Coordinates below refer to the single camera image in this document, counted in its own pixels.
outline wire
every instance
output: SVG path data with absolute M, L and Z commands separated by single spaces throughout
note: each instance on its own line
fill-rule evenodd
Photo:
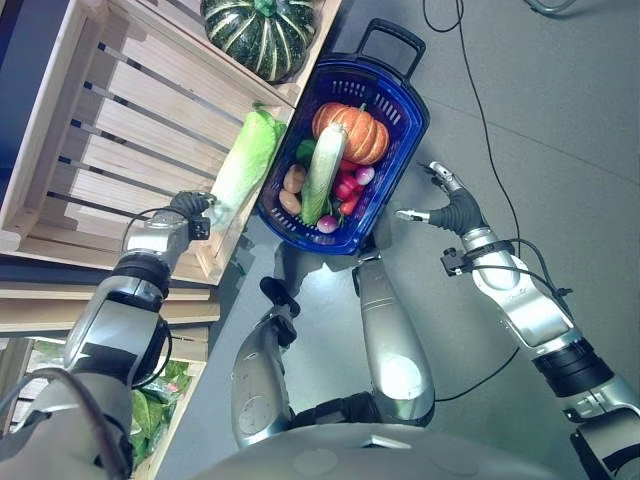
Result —
M 571 313 L 571 309 L 569 308 L 569 305 L 564 299 L 564 296 L 567 295 L 568 293 L 573 292 L 573 290 L 570 288 L 557 288 L 555 286 L 555 284 L 553 283 L 553 280 L 551 280 L 551 275 L 549 274 L 549 269 L 547 268 L 547 262 L 545 262 L 544 256 L 542 255 L 542 252 L 540 251 L 540 249 L 536 247 L 536 245 L 533 242 L 529 240 L 525 240 L 524 238 L 510 238 L 508 241 L 517 242 L 518 244 L 522 243 L 527 247 L 529 247 L 533 251 L 533 253 L 535 253 L 536 257 L 538 257 L 538 263 L 540 263 L 542 274 L 544 275 L 544 278 L 546 279 L 547 283 L 551 286 L 550 288 L 551 295 L 553 296 L 555 301 L 558 303 L 558 305 L 560 305 L 560 308 L 562 308 L 565 311 L 565 313 L 569 316 L 569 318 L 573 320 L 573 314 Z
M 168 212 L 177 213 L 178 215 L 182 215 L 185 220 L 189 221 L 189 219 L 183 212 L 173 207 L 148 208 L 146 210 L 143 210 L 140 213 L 136 214 L 136 216 L 131 220 L 129 220 L 127 227 L 124 229 L 124 233 L 122 234 L 122 243 L 120 244 L 120 255 L 124 253 L 124 244 L 127 241 L 127 235 L 129 234 L 129 230 L 131 229 L 133 222 L 135 222 L 136 220 L 148 220 L 148 218 L 143 217 L 143 215 L 151 212 L 159 212 L 160 210 L 167 210 Z
M 160 376 L 160 374 L 164 371 L 164 369 L 167 367 L 167 364 L 169 363 L 169 358 L 171 357 L 171 352 L 173 350 L 173 337 L 171 336 L 169 323 L 164 318 L 161 318 L 160 322 L 162 322 L 161 324 L 165 331 L 165 338 L 167 340 L 167 355 L 164 357 L 164 362 L 162 363 L 162 367 L 156 373 L 151 375 L 148 379 L 143 380 L 140 383 L 136 383 L 135 385 L 132 385 L 131 388 L 139 389 L 142 387 L 146 387 L 147 385 L 149 385 L 151 382 L 153 382 L 156 378 Z
M 507 193 L 506 188 L 504 187 L 502 180 L 500 179 L 500 175 L 498 175 L 498 170 L 496 169 L 496 165 L 493 159 L 493 151 L 491 150 L 491 142 L 489 140 L 489 128 L 487 127 L 487 118 L 484 114 L 484 108 L 482 106 L 482 102 L 480 101 L 480 95 L 478 95 L 478 89 L 476 87 L 476 83 L 473 80 L 473 75 L 471 74 L 471 67 L 469 66 L 469 58 L 467 55 L 467 47 L 464 41 L 464 32 L 462 30 L 462 18 L 464 17 L 464 0 L 455 0 L 456 2 L 456 12 L 458 14 L 458 21 L 453 24 L 450 28 L 446 28 L 446 29 L 438 29 L 435 28 L 431 22 L 429 21 L 428 17 L 427 17 L 427 13 L 426 13 L 426 0 L 422 1 L 422 13 L 425 19 L 425 23 L 427 24 L 427 26 L 433 30 L 434 32 L 437 33 L 446 33 L 446 32 L 450 32 L 452 31 L 454 28 L 458 28 L 458 35 L 460 37 L 460 47 L 462 49 L 462 58 L 464 59 L 464 65 L 465 68 L 467 70 L 467 77 L 469 77 L 469 83 L 471 83 L 471 88 L 473 90 L 473 95 L 476 99 L 476 103 L 478 104 L 478 110 L 480 111 L 480 118 L 482 120 L 482 128 L 484 130 L 484 139 L 485 142 L 487 144 L 487 152 L 489 154 L 489 163 L 491 164 L 491 170 L 493 172 L 493 176 L 495 177 L 496 181 L 498 182 L 498 186 L 500 187 L 500 190 L 502 191 L 502 193 L 504 194 L 505 199 L 507 200 L 507 203 L 509 204 L 509 209 L 511 210 L 511 214 L 513 216 L 513 221 L 515 223 L 516 226 L 516 237 L 520 237 L 520 222 L 518 220 L 518 215 L 516 214 L 516 209 L 513 206 L 513 202 L 511 201 L 511 197 L 509 197 L 509 194 Z M 520 257 L 521 255 L 521 248 L 520 248 L 520 244 L 518 244 L 518 257 Z
M 502 370 L 507 368 L 509 366 L 509 364 L 513 361 L 513 359 L 516 358 L 516 355 L 518 354 L 519 351 L 520 351 L 520 347 L 516 347 L 516 349 L 511 354 L 511 356 L 507 359 L 507 361 L 504 362 L 496 371 L 494 371 L 491 375 L 483 378 L 479 382 L 473 384 L 471 387 L 467 388 L 466 390 L 463 390 L 462 392 L 460 392 L 460 393 L 458 393 L 456 395 L 453 395 L 451 397 L 436 398 L 435 401 L 436 402 L 450 402 L 451 400 L 457 400 L 458 398 L 463 397 L 467 393 L 472 392 L 473 390 L 478 388 L 480 385 L 483 385 L 484 383 L 488 382 L 493 377 L 498 375 Z
M 507 267 L 505 265 L 474 265 L 473 267 L 469 267 L 471 270 L 509 270 L 512 272 L 524 273 L 525 275 L 529 275 L 532 278 L 535 278 L 540 283 L 542 283 L 547 289 L 553 294 L 553 287 L 549 282 L 547 282 L 544 278 L 542 278 L 537 273 L 531 272 L 529 270 L 525 270 L 524 268 L 518 267 Z
M 453 25 L 451 25 L 450 27 L 437 28 L 433 26 L 433 24 L 429 21 L 429 17 L 427 17 L 427 0 L 422 0 L 422 16 L 424 17 L 424 21 L 429 26 L 429 28 L 434 32 L 437 32 L 437 33 L 450 32 L 451 30 L 456 28 L 458 25 L 460 25 L 460 22 L 462 21 L 462 16 L 464 15 L 464 3 L 462 2 L 462 0 L 456 0 L 456 7 L 458 6 L 458 2 L 460 2 L 460 5 L 461 5 L 460 13 L 458 13 L 458 21 Z
M 522 238 L 512 238 L 509 241 L 510 242 L 523 243 L 524 245 L 527 245 L 528 247 L 530 247 L 534 251 L 536 256 L 538 256 L 538 260 L 540 261 L 540 267 L 542 268 L 542 271 L 543 271 L 543 274 L 544 274 L 545 278 L 541 277 L 537 273 L 530 272 L 529 270 L 525 270 L 523 268 L 507 267 L 507 266 L 503 266 L 503 265 L 476 265 L 476 266 L 471 267 L 471 270 L 487 270 L 487 269 L 509 270 L 509 271 L 512 271 L 512 272 L 518 272 L 518 273 L 522 273 L 522 274 L 525 274 L 525 275 L 529 275 L 530 277 L 535 278 L 540 283 L 542 283 L 545 287 L 547 287 L 547 289 L 549 289 L 549 291 L 551 292 L 551 295 L 556 300 L 556 302 L 559 304 L 559 306 L 561 308 L 564 308 L 564 310 L 567 313 L 567 315 L 569 315 L 569 317 L 573 319 L 573 317 L 571 316 L 571 311 L 569 310 L 569 307 L 566 305 L 566 303 L 562 299 L 563 294 L 566 295 L 566 293 L 564 293 L 566 291 L 566 289 L 557 289 L 555 287 L 555 285 L 551 281 L 551 277 L 549 275 L 549 270 L 547 269 L 547 264 L 544 261 L 544 257 L 542 256 L 542 252 L 538 249 L 538 247 L 536 247 L 533 244 L 533 242 L 530 242 L 529 240 L 524 240 Z M 507 368 L 507 366 L 513 361 L 513 359 L 515 358 L 515 356 L 517 355 L 517 353 L 519 351 L 520 351 L 520 347 L 516 347 L 516 349 L 511 354 L 511 356 L 496 371 L 494 371 L 493 373 L 491 373 L 487 377 L 483 378 L 479 382 L 475 383 L 471 387 L 467 388 L 466 390 L 463 390 L 462 392 L 460 392 L 460 393 L 458 393 L 456 395 L 453 395 L 451 397 L 436 398 L 435 401 L 436 402 L 449 402 L 451 400 L 456 400 L 456 399 L 466 395 L 467 393 L 475 390 L 480 385 L 488 382 L 493 377 L 498 375 L 502 370 Z
M 41 368 L 25 375 L 22 380 L 5 396 L 0 402 L 0 412 L 4 410 L 11 400 L 20 393 L 29 382 L 36 378 L 46 378 L 47 380 L 58 380 L 66 386 L 75 399 L 78 401 L 80 410 L 86 417 L 100 451 L 100 460 L 108 477 L 113 480 L 125 480 L 128 478 L 129 468 L 127 462 L 122 458 L 120 450 L 116 445 L 107 421 L 100 410 L 95 398 L 87 390 L 80 380 L 71 375 L 66 370 L 56 367 Z

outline kabocha squash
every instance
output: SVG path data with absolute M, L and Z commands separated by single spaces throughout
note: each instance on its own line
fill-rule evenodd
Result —
M 342 103 L 329 102 L 322 105 L 313 116 L 313 136 L 331 123 L 339 123 L 347 132 L 344 159 L 359 165 L 371 165 L 380 160 L 389 147 L 387 127 L 367 113 L 365 105 L 360 108 Z
M 202 0 L 209 41 L 269 82 L 304 63 L 315 34 L 313 0 Z

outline red radish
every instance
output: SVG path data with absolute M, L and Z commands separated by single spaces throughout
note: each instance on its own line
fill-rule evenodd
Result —
M 358 185 L 368 185 L 375 174 L 376 171 L 373 167 L 360 167 L 355 173 L 356 182 L 358 182 Z
M 350 162 L 349 160 L 344 160 L 344 159 L 340 161 L 340 166 L 338 167 L 338 169 L 340 169 L 340 171 L 342 172 L 353 172 L 358 168 L 359 168 L 358 164 L 355 164 L 353 162 Z
M 338 229 L 338 221 L 331 215 L 320 217 L 316 225 L 322 233 L 333 233 Z
M 347 172 L 338 172 L 336 175 L 336 179 L 333 182 L 333 194 L 338 198 L 338 200 L 345 201 L 358 187 L 358 182 L 350 173 Z
M 358 204 L 358 200 L 360 200 L 360 194 L 361 192 L 354 191 L 349 198 L 340 205 L 340 213 L 343 215 L 351 215 Z

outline blue basket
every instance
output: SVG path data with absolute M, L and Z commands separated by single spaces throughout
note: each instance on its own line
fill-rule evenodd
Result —
M 406 74 L 362 54 L 374 30 L 393 35 L 416 50 Z M 373 19 L 355 53 L 330 54 L 318 61 L 258 201 L 260 216 L 283 240 L 302 250 L 322 254 L 350 255 L 358 249 L 389 201 L 429 125 L 429 111 L 409 85 L 424 51 L 424 42 L 411 32 L 386 20 Z M 367 112 L 389 131 L 387 153 L 373 165 L 374 180 L 362 193 L 353 214 L 345 217 L 344 226 L 331 234 L 304 225 L 299 217 L 284 211 L 278 200 L 287 170 L 295 163 L 296 148 L 302 140 L 313 138 L 313 115 L 327 102 L 354 107 L 366 103 Z

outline concrete floor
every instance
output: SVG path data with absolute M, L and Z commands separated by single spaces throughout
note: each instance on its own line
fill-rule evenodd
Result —
M 427 3 L 434 22 L 454 19 L 453 0 Z M 522 1 L 467 2 L 468 53 L 522 236 L 542 249 L 555 282 L 574 289 L 568 301 L 599 354 L 639 389 L 638 2 L 578 0 L 572 11 L 550 20 Z M 513 236 L 456 33 L 428 30 L 417 1 L 344 0 L 334 49 L 354 49 L 374 16 L 405 26 L 428 45 L 412 83 L 432 123 L 387 212 L 443 205 L 416 165 L 436 159 L 463 178 L 496 232 Z M 392 43 L 377 45 L 381 57 L 406 61 Z M 381 230 L 389 276 L 415 321 L 437 395 L 457 393 L 493 371 L 514 345 L 470 277 L 442 271 L 439 256 L 457 246 L 456 238 L 388 216 Z M 523 258 L 535 268 L 528 252 Z M 257 289 L 264 275 L 286 278 L 303 310 L 299 339 L 284 357 L 293 408 L 369 388 L 351 259 L 295 251 L 253 217 L 236 263 L 246 275 L 232 267 L 223 279 L 226 321 L 213 329 L 209 364 L 160 479 L 188 478 L 236 451 L 229 375 L 240 344 L 269 307 Z M 439 404 L 429 428 L 504 448 L 568 479 L 586 478 L 568 441 L 572 426 L 522 356 L 473 393 Z

